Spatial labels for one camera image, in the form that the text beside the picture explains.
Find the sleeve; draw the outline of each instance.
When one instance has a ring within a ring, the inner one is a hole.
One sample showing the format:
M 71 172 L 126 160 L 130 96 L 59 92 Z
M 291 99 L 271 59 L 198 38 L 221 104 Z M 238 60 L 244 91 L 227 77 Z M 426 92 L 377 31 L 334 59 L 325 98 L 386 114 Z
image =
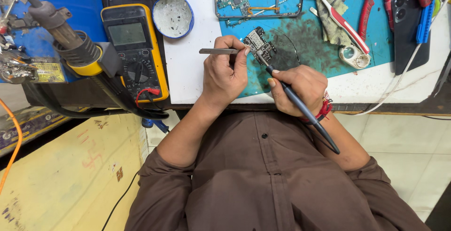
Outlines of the sleeve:
M 130 208 L 125 231 L 174 231 L 184 217 L 191 193 L 194 164 L 173 166 L 152 151 L 138 171 L 139 190 Z
M 398 196 L 390 185 L 390 179 L 373 157 L 362 168 L 346 174 L 366 197 L 381 230 L 430 230 L 414 210 Z

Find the forearm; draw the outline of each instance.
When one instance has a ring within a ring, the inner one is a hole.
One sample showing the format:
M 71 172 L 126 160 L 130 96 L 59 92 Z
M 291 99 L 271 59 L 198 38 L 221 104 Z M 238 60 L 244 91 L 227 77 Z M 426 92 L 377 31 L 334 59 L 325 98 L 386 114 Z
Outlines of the forearm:
M 202 95 L 186 116 L 158 144 L 156 150 L 166 162 L 179 167 L 194 163 L 206 130 L 221 114 Z
M 332 112 L 327 114 L 320 123 L 324 129 L 329 133 L 332 140 L 340 149 L 340 154 L 336 154 L 329 150 L 321 141 L 315 136 L 313 140 L 319 152 L 334 162 L 336 162 L 344 171 L 357 170 L 368 163 L 370 157 L 363 147 L 355 140 L 355 138 L 340 124 Z M 315 132 L 322 141 L 327 142 L 318 131 L 312 126 L 308 126 Z

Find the white tiled floor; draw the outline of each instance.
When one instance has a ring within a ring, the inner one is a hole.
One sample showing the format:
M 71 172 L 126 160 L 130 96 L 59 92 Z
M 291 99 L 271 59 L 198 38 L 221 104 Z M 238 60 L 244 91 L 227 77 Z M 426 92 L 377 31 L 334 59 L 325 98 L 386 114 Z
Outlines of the white tiled floor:
M 173 110 L 164 120 L 170 130 L 179 122 Z M 451 121 L 421 116 L 335 114 L 392 180 L 392 186 L 426 221 L 451 181 Z M 146 129 L 148 153 L 165 134 Z

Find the smartphone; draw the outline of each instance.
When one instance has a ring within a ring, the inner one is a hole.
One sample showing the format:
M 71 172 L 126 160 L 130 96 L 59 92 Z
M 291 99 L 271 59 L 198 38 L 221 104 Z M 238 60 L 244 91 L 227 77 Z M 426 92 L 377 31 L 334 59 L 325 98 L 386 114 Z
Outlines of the smartphone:
M 418 0 L 392 0 L 395 33 L 395 75 L 401 75 L 416 46 L 416 34 L 420 23 L 422 7 Z M 423 43 L 415 55 L 409 70 L 429 61 L 431 33 L 427 43 Z

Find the brown shirt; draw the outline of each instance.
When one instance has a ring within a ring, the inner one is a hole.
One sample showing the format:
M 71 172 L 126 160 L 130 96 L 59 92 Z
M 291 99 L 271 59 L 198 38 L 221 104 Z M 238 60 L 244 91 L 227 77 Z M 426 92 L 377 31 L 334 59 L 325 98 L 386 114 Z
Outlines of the brown shirt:
M 301 127 L 282 113 L 239 113 L 211 125 L 190 167 L 153 151 L 125 230 L 429 230 L 374 158 L 345 173 Z

